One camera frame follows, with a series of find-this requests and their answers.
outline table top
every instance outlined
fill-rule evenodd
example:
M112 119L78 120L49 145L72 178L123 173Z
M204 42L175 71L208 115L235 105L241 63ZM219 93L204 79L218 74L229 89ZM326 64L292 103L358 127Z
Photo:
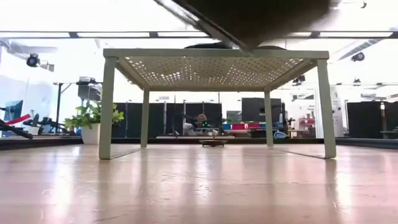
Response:
M233 49L104 49L104 56L150 91L273 90L329 59L325 51Z

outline security camera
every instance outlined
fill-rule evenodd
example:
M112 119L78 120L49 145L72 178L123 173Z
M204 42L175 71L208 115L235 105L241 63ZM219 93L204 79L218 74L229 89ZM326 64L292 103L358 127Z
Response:
M293 80L293 83L295 83L296 85L301 85L301 83L304 82L304 81L305 81L305 76L301 75L298 78L295 78Z
M351 60L353 62L362 62L363 60L365 60L365 54L363 54L362 52L354 55Z
M26 60L26 64L29 67L35 68L40 65L40 59L38 54L30 54L29 58Z
M358 78L355 78L353 83L354 83L354 86L361 86L361 80Z

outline ceiling light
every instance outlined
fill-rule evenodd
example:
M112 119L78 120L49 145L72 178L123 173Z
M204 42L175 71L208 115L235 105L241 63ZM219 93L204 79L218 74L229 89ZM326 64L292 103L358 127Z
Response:
M149 37L148 32L79 32L77 33L79 37Z
M158 32L159 37L209 37L204 32Z
M69 37L67 32L0 32L0 38Z
M320 37L389 37L392 32L321 32Z
M294 32L288 34L287 37L310 37L311 32Z

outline blue object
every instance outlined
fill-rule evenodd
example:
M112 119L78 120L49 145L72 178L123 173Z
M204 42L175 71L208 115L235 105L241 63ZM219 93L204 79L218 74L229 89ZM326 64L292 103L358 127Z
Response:
M21 117L23 100L10 101L6 103L5 121L12 121Z
M232 129L232 124L223 124L223 129L224 130L231 130Z
M274 134L274 139L285 139L285 138L287 138L288 136L285 134L285 133L283 133L283 132L280 132L280 131L277 131L277 132L275 132L275 134Z

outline black partition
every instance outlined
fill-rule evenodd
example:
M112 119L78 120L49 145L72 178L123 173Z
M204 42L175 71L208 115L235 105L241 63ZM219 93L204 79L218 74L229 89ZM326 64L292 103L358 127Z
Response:
M379 101L347 103L348 128L351 138L381 139L382 117Z
M142 103L116 103L119 111L124 112L124 120L112 125L112 138L141 137ZM148 137L163 135L163 103L149 104Z
M206 113L206 111L203 111L203 103L185 103L186 115L191 117L197 117L199 114L202 113Z
M182 134L182 115L183 115L183 104L182 103L167 103L166 111L166 134L173 133L173 124L175 130Z
M149 104L148 137L156 138L163 135L164 103Z
M281 99L271 99L272 122L278 122L282 111ZM265 122L263 98L242 98L242 121Z
M141 136L142 103L116 103L119 111L124 112L124 120L112 127L113 138L139 138ZM182 134L183 103L166 104L166 134L175 130ZM203 112L202 103L187 103L189 116L196 117ZM222 123L222 107L217 103L205 103L205 114L211 124ZM148 137L156 138L164 135L164 103L149 104Z
M223 107L221 103L205 103L205 114L211 125L218 127L223 123Z
M387 130L392 131L398 127L398 102L384 102Z
M141 137L142 103L128 103L127 113L127 138Z

